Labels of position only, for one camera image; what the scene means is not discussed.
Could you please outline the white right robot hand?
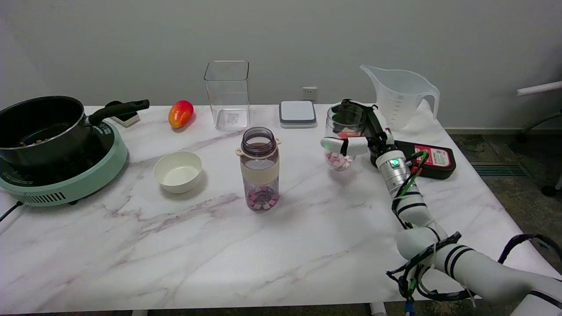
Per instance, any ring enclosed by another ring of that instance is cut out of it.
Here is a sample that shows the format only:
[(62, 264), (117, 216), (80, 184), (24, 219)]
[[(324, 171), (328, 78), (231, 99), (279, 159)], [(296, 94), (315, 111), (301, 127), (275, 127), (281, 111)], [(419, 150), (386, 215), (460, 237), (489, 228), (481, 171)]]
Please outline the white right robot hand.
[(373, 155), (382, 155), (396, 148), (395, 140), (388, 126), (387, 120), (375, 104), (364, 104), (351, 99), (344, 99), (331, 106), (333, 115), (330, 117), (335, 126), (331, 129), (339, 133), (344, 128), (358, 126), (358, 131), (353, 131), (346, 138), (339, 136), (325, 136), (321, 139), (323, 149), (342, 154), (355, 156), (371, 152)]

